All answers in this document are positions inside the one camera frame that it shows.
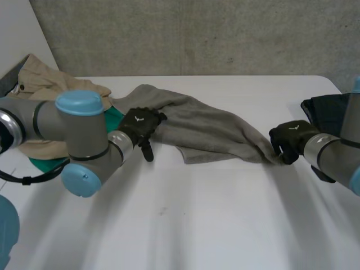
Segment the concrete wall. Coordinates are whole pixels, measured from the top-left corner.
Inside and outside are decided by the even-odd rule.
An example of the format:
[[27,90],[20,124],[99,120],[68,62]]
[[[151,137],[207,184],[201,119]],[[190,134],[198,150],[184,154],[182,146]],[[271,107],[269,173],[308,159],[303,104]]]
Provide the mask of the concrete wall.
[[359,0],[30,0],[75,76],[360,74]]

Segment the table surface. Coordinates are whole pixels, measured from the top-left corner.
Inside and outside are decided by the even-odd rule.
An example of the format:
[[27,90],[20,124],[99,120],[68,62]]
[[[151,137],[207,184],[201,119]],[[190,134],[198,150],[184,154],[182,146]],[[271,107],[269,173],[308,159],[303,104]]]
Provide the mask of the table surface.
[[[320,76],[91,77],[123,97],[139,84],[192,95],[268,131],[306,119],[302,100],[339,91]],[[277,167],[240,159],[184,165],[173,146],[137,149],[92,198],[59,178],[6,183],[21,232],[8,270],[359,269],[360,198],[321,182],[300,158]],[[0,156],[15,176],[38,169],[18,150]]]

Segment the gray towel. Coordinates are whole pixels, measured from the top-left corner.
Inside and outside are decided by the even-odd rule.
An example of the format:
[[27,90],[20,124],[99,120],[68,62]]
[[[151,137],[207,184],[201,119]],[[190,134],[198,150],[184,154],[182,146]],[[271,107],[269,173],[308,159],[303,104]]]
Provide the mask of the gray towel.
[[123,114],[135,107],[166,114],[168,120],[156,129],[152,139],[177,146],[186,164],[232,158],[281,164],[270,142],[246,121],[193,97],[143,84],[111,103]]

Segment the blue cap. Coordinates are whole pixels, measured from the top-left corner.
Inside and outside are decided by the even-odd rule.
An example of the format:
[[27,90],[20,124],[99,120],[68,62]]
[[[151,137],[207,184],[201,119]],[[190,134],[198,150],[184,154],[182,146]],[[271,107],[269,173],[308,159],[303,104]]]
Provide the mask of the blue cap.
[[353,93],[355,93],[355,94],[360,93],[360,76],[355,79],[355,85],[354,85]]
[[360,196],[360,166],[355,170],[349,182],[349,189]]
[[61,172],[61,180],[72,194],[91,197],[101,188],[101,181],[94,172],[79,164],[68,164]]
[[77,116],[98,115],[104,111],[101,96],[85,90],[73,90],[59,95],[56,107],[64,113]]
[[20,220],[13,204],[0,195],[0,269],[5,269],[10,260],[10,251],[17,243]]

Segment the beige jacket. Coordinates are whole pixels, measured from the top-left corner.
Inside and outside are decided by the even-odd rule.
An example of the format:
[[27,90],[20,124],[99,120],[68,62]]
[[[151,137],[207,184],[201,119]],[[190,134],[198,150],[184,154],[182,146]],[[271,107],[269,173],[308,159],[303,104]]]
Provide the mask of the beige jacket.
[[[55,100],[65,91],[91,90],[102,97],[105,110],[111,107],[109,95],[111,91],[90,80],[79,80],[64,72],[53,70],[34,55],[30,55],[19,72],[17,91],[7,97],[30,100]],[[19,146],[21,152],[34,159],[57,159],[68,156],[65,142],[27,141]]]

